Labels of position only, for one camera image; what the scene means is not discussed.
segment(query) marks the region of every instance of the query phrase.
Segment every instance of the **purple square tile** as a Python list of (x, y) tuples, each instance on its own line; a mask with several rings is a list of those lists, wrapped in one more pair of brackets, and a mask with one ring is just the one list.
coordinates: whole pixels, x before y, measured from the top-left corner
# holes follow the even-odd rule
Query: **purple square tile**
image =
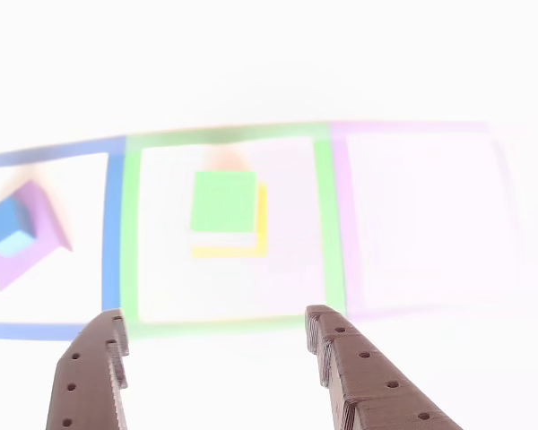
[(70, 249), (44, 190), (33, 181), (29, 181), (13, 195), (28, 208), (30, 220), (35, 228), (36, 242), (15, 256), (0, 255), (0, 290), (20, 278), (58, 247)]

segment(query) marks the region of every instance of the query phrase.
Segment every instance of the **white surface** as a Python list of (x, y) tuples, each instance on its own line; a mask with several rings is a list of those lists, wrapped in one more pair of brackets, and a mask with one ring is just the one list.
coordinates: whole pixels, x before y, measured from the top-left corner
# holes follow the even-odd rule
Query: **white surface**
[(139, 315), (183, 322), (303, 314), (323, 303), (321, 224), (309, 138), (236, 145), (267, 185), (267, 257), (194, 259), (194, 175), (209, 146), (143, 151), (139, 199)]
[(368, 309), (524, 294), (489, 136), (366, 133), (348, 145)]
[(58, 248), (0, 291), (0, 322), (86, 323), (100, 312), (107, 166), (108, 155), (96, 154), (0, 168), (0, 199), (34, 179), (73, 248)]
[[(361, 330), (464, 430), (538, 428), (538, 307), (408, 316)], [(43, 430), (67, 344), (0, 341), (0, 428)], [(303, 330), (135, 341), (128, 428), (332, 430)]]
[(209, 125), (520, 116), (538, 116), (538, 2), (0, 2), (0, 151)]

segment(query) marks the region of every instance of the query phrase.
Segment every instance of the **blue cube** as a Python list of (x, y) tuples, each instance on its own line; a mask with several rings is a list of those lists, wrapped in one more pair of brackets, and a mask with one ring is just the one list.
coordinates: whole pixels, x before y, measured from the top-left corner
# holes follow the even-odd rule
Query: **blue cube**
[(0, 255), (12, 257), (36, 240), (28, 209), (14, 196), (0, 202)]

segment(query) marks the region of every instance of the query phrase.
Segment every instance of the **green cube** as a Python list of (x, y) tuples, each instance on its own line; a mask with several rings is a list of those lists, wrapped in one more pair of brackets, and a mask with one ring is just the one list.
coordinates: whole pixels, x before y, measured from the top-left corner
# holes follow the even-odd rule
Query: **green cube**
[(254, 232), (256, 174), (210, 171), (195, 173), (191, 229), (215, 233)]

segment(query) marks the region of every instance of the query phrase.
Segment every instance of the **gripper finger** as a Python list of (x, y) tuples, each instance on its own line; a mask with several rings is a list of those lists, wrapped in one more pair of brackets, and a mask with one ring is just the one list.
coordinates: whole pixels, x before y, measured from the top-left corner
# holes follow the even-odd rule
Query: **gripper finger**
[(335, 310), (308, 306), (305, 327), (334, 430), (462, 430)]
[(120, 390), (129, 355), (119, 310), (96, 316), (58, 360), (46, 430), (126, 430)]

